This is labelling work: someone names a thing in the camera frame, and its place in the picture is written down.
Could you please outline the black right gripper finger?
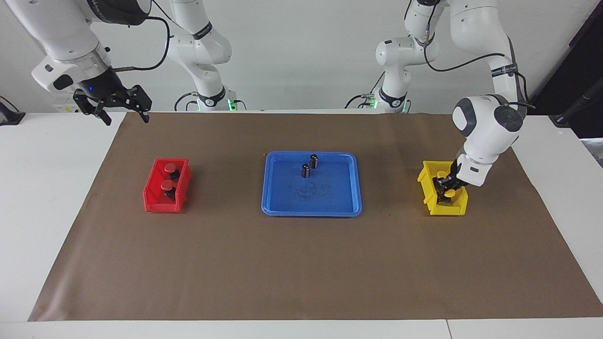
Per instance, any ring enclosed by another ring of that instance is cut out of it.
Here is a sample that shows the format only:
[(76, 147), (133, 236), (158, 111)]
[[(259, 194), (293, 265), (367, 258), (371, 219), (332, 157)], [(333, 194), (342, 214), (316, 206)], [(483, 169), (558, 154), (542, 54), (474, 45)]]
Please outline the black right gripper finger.
[(106, 101), (104, 99), (100, 99), (95, 107), (93, 115), (99, 118), (105, 125), (110, 126), (112, 124), (112, 118), (110, 118), (104, 109), (105, 103)]
[(136, 111), (145, 124), (149, 123), (149, 110), (152, 107), (152, 100), (148, 97), (134, 97), (133, 110)]

